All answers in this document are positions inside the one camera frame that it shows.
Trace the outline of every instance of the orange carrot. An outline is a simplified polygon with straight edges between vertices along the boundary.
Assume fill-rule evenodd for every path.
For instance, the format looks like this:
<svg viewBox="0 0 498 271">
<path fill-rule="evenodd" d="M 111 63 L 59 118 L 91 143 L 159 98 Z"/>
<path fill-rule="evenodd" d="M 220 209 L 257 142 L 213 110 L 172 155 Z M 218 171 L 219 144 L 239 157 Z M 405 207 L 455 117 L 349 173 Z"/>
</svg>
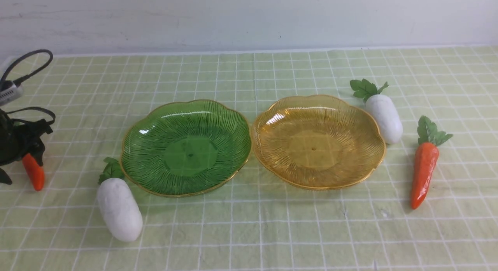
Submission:
<svg viewBox="0 0 498 271">
<path fill-rule="evenodd" d="M 441 144 L 453 137 L 444 131 L 437 131 L 434 122 L 423 115 L 418 120 L 418 148 L 415 152 L 415 165 L 413 171 L 413 184 L 411 188 L 411 207 L 418 208 L 424 201 L 429 191 L 432 172 L 436 168 Z"/>
<path fill-rule="evenodd" d="M 22 162 L 28 177 L 30 177 L 34 190 L 42 190 L 45 184 L 45 171 L 43 171 L 43 168 L 38 165 L 31 154 L 26 154 L 26 156 L 23 157 Z"/>
</svg>

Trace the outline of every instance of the radish leaves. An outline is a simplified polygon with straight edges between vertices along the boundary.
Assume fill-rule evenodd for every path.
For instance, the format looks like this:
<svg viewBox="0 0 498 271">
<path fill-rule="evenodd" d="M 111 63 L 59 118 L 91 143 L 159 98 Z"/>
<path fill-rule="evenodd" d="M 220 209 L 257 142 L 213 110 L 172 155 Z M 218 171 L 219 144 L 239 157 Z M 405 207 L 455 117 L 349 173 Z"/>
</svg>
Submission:
<svg viewBox="0 0 498 271">
<path fill-rule="evenodd" d="M 98 184 L 102 184 L 103 181 L 110 178 L 124 178 L 125 175 L 123 174 L 123 171 L 121 170 L 119 161 L 117 159 L 106 157 L 103 161 L 107 163 L 107 165 L 103 169 L 103 173 L 98 179 Z"/>
<path fill-rule="evenodd" d="M 353 96 L 357 98 L 363 99 L 363 101 L 367 101 L 368 98 L 373 95 L 380 94 L 384 89 L 386 89 L 389 85 L 388 83 L 384 83 L 384 85 L 377 89 L 377 86 L 366 79 L 363 80 L 351 80 L 349 82 L 351 89 L 354 90 Z"/>
</svg>

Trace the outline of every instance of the black cable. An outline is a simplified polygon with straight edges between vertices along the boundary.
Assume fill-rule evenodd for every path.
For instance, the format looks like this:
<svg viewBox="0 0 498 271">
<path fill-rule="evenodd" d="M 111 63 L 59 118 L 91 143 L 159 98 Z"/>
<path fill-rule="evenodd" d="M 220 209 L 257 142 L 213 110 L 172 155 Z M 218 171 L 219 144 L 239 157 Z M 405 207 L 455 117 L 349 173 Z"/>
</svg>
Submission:
<svg viewBox="0 0 498 271">
<path fill-rule="evenodd" d="M 32 52 L 26 53 L 25 55 L 19 57 L 14 62 L 12 62 L 12 64 L 9 65 L 9 67 L 7 67 L 7 69 L 5 70 L 5 73 L 3 74 L 2 78 L 0 79 L 0 88 L 2 88 L 2 90 L 5 89 L 4 88 L 4 83 L 6 82 L 7 76 L 14 69 L 14 67 L 16 67 L 16 65 L 18 65 L 20 62 L 22 62 L 26 58 L 31 57 L 31 56 L 33 56 L 35 54 L 38 54 L 38 53 L 48 53 L 48 55 L 49 55 L 48 61 L 45 62 L 45 64 L 43 64 L 38 69 L 36 69 L 33 72 L 31 72 L 30 74 L 27 74 L 26 76 L 22 76 L 22 77 L 20 77 L 20 78 L 18 78 L 16 80 L 12 81 L 14 83 L 14 85 L 16 85 L 17 87 L 19 87 L 19 85 L 21 85 L 22 82 L 26 81 L 28 78 L 31 78 L 35 74 L 39 73 L 41 70 L 45 69 L 48 65 L 50 65 L 50 62 L 52 62 L 52 60 L 54 59 L 54 55 L 48 49 L 38 49 L 38 50 L 34 50 Z"/>
</svg>

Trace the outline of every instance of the table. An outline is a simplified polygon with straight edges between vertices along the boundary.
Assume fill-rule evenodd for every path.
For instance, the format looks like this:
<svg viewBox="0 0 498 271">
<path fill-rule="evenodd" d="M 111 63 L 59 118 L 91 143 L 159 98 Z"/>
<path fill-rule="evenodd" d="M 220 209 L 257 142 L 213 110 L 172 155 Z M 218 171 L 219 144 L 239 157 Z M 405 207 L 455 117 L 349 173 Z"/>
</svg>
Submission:
<svg viewBox="0 0 498 271">
<path fill-rule="evenodd" d="M 349 87 L 361 78 L 389 83 L 405 130 L 365 182 L 306 191 L 251 155 L 205 195 L 167 199 L 131 186 L 144 218 L 134 243 L 105 227 L 96 206 L 102 160 L 119 157 L 126 130 L 152 109 L 214 99 L 252 122 L 296 94 L 362 107 Z M 2 270 L 498 270 L 498 47 L 59 56 L 24 88 L 5 110 L 41 106 L 57 120 L 43 137 L 43 191 L 20 163 L 4 168 L 14 184 L 0 185 Z M 413 211 L 421 115 L 455 136 Z"/>
</svg>

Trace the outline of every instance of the carrot leaves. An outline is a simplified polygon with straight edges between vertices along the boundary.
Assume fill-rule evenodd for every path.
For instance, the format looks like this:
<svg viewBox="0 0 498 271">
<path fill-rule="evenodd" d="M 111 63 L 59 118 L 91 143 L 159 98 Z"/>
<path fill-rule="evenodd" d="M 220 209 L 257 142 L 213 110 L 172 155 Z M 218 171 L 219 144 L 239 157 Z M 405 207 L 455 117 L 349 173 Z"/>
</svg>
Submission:
<svg viewBox="0 0 498 271">
<path fill-rule="evenodd" d="M 121 166 L 119 166 L 119 161 L 117 159 L 106 157 L 103 160 L 107 165 L 103 169 L 100 178 L 98 179 L 98 184 L 102 184 L 103 181 L 110 178 L 124 178 L 123 171 L 121 170 Z"/>
<path fill-rule="evenodd" d="M 377 89 L 377 86 L 374 83 L 371 83 L 366 79 L 351 80 L 349 85 L 351 86 L 351 89 L 354 90 L 353 96 L 361 98 L 363 101 L 367 101 L 368 98 L 373 95 L 381 94 L 381 92 L 389 86 L 386 82 L 381 88 Z"/>
<path fill-rule="evenodd" d="M 425 115 L 422 115 L 418 120 L 417 133 L 419 145 L 430 142 L 436 147 L 453 137 L 453 134 L 448 134 L 445 131 L 438 131 L 437 125 Z"/>
</svg>

